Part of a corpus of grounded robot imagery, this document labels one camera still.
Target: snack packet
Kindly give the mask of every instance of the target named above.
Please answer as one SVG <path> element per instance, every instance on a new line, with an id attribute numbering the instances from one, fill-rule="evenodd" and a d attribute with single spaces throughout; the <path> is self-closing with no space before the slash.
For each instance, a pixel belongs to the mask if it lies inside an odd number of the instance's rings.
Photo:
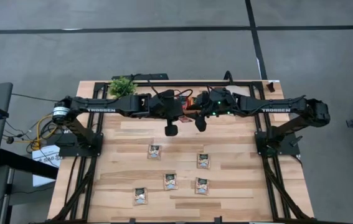
<path id="1" fill-rule="evenodd" d="M 149 146 L 147 159 L 161 159 L 161 146 Z"/>
<path id="2" fill-rule="evenodd" d="M 147 189 L 137 188 L 133 189 L 133 205 L 147 205 Z"/>
<path id="3" fill-rule="evenodd" d="M 197 168 L 198 169 L 209 169 L 209 155 L 208 154 L 197 154 Z"/>
<path id="4" fill-rule="evenodd" d="M 196 194 L 209 194 L 209 180 L 196 178 L 195 179 L 195 193 Z"/>
<path id="5" fill-rule="evenodd" d="M 176 174 L 164 175 L 164 190 L 177 190 Z"/>

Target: wooden table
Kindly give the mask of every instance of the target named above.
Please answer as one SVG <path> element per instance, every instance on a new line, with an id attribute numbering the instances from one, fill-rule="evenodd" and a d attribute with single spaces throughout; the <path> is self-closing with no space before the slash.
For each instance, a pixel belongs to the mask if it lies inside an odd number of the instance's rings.
<path id="1" fill-rule="evenodd" d="M 77 96 L 91 98 L 94 83 L 80 82 Z M 158 92 L 170 88 L 186 89 L 156 87 Z M 193 95 L 198 95 L 206 87 L 191 89 L 194 90 Z M 265 89 L 266 99 L 282 99 L 280 83 L 275 83 L 275 90 L 270 93 Z M 150 87 L 138 87 L 137 91 L 154 94 Z M 87 114 L 78 117 L 83 124 L 87 123 L 87 118 Z M 271 114 L 270 118 L 272 125 L 276 126 L 289 119 L 287 114 Z M 253 117 L 222 115 L 207 119 L 207 123 L 207 130 L 200 133 L 194 122 L 177 121 L 175 124 L 179 127 L 179 134 L 166 137 L 166 122 L 163 120 L 105 114 L 105 142 L 96 165 L 88 221 L 127 222 L 129 218 L 136 218 L 141 222 L 210 222 L 219 216 L 223 216 L 226 222 L 272 220 L 263 166 L 253 137 Z M 162 145 L 160 161 L 147 160 L 150 144 Z M 196 168 L 196 156 L 200 152 L 210 154 L 210 170 Z M 72 157 L 61 162 L 48 218 L 56 215 L 64 204 L 72 162 Z M 304 213 L 313 216 L 301 165 L 291 156 L 280 156 L 280 164 L 287 192 Z M 177 173 L 179 190 L 164 191 L 163 174 L 173 172 Z M 70 195 L 75 188 L 77 173 L 78 161 Z M 209 196 L 194 193 L 196 177 L 210 180 Z M 132 189 L 135 187 L 148 189 L 147 205 L 133 206 Z M 282 217 L 280 196 L 276 189 L 275 194 L 279 216 Z M 77 218 L 82 215 L 84 198 L 82 194 Z"/>

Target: concrete floor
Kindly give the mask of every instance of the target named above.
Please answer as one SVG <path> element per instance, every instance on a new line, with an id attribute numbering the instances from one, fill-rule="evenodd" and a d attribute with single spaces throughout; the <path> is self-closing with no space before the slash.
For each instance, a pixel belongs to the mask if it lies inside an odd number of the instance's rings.
<path id="1" fill-rule="evenodd" d="M 258 26 L 353 25 L 353 1 L 253 0 Z M 0 29 L 144 26 L 247 26 L 244 1 L 0 0 Z M 299 146 L 316 218 L 353 222 L 353 30 L 260 31 L 268 79 L 286 97 L 329 105 L 331 123 L 308 128 Z M 134 34 L 0 35 L 0 82 L 14 93 L 61 99 L 80 80 L 168 73 L 171 79 L 259 79 L 250 31 Z M 52 110 L 45 101 L 12 97 L 9 122 L 27 129 Z M 2 144 L 25 154 L 25 147 Z M 12 223 L 41 222 L 50 191 L 14 207 Z"/>

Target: white paper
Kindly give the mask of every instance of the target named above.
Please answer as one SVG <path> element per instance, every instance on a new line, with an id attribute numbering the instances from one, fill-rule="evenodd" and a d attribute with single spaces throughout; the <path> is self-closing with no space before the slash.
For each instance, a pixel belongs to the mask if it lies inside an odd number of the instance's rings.
<path id="1" fill-rule="evenodd" d="M 32 159 L 35 161 L 43 162 L 54 167 L 60 167 L 60 148 L 56 145 L 43 147 L 41 150 L 32 151 Z M 39 187 L 55 181 L 54 179 L 41 177 L 39 175 L 32 175 L 32 185 Z"/>

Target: green plant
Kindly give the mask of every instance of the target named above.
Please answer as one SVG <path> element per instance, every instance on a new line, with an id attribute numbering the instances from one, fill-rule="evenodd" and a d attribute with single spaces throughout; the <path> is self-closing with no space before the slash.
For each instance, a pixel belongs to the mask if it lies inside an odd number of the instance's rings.
<path id="1" fill-rule="evenodd" d="M 111 82 L 110 94 L 116 97 L 132 95 L 137 86 L 137 84 L 133 84 L 129 79 L 120 77 Z"/>

